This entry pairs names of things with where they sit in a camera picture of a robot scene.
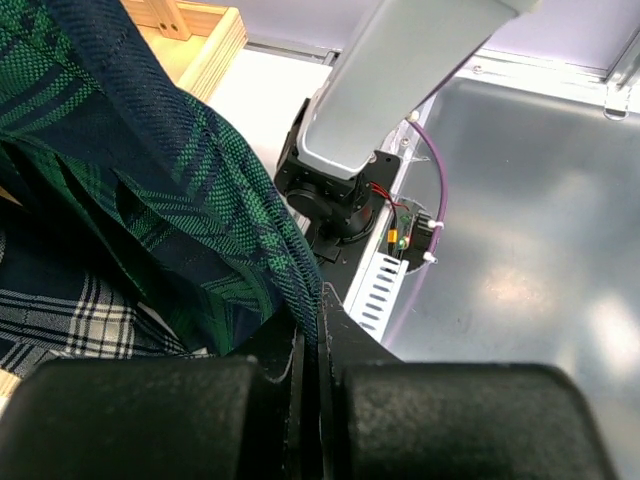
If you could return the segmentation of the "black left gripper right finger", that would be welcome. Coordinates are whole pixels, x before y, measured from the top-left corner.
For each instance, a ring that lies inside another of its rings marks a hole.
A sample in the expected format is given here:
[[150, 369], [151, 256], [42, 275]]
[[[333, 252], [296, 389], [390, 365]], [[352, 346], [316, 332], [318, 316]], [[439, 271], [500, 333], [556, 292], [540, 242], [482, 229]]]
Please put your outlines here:
[[321, 441], [328, 479], [613, 479], [591, 409], [560, 369], [408, 363], [323, 286]]

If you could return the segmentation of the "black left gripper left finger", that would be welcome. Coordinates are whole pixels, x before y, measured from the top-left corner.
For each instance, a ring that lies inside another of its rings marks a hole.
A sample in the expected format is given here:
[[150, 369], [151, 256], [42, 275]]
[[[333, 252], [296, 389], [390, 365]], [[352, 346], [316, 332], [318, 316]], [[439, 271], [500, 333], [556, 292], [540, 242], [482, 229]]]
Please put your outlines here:
[[5, 479], [297, 479], [304, 341], [287, 316], [221, 358], [56, 360], [1, 417]]

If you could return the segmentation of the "navy white plaid skirt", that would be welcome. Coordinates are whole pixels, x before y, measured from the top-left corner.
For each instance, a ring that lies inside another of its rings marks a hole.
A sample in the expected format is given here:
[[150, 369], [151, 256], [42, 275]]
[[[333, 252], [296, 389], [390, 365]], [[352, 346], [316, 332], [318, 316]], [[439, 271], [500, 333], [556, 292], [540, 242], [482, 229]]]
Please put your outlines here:
[[203, 357], [150, 308], [57, 251], [1, 232], [1, 368], [24, 378], [54, 359]]

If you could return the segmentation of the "dark green plaid skirt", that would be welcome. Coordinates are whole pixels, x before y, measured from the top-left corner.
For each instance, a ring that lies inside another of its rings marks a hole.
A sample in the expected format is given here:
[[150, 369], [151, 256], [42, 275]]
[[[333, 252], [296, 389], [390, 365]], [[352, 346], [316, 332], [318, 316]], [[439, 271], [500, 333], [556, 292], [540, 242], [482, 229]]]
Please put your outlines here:
[[316, 350], [322, 281], [270, 176], [119, 2], [2, 3], [1, 183], [188, 349], [227, 354], [286, 307]]

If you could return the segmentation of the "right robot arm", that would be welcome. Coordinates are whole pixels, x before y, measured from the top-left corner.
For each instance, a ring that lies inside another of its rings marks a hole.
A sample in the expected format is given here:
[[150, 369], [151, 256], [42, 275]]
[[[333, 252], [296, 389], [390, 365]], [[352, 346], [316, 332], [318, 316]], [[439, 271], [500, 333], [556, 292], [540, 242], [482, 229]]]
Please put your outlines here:
[[532, 1], [386, 0], [364, 17], [289, 131], [275, 185], [338, 239], [372, 224], [364, 170], [374, 149]]

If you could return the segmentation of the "wooden clothes rack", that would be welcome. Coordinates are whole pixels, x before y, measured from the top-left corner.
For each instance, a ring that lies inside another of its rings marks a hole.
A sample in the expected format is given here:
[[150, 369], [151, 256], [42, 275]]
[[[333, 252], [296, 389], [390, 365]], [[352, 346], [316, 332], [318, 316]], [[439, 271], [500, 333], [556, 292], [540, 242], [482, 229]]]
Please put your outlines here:
[[122, 5], [172, 82], [203, 102], [248, 41], [234, 7], [166, 0]]

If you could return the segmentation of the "aluminium mounting rail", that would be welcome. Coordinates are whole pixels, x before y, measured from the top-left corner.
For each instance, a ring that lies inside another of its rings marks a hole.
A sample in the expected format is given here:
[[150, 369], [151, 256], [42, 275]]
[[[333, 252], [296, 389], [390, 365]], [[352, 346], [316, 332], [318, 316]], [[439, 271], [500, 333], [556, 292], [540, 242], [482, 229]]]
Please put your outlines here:
[[378, 343], [383, 340], [409, 267], [407, 260], [383, 250], [391, 219], [391, 208], [384, 206], [343, 302], [347, 315]]

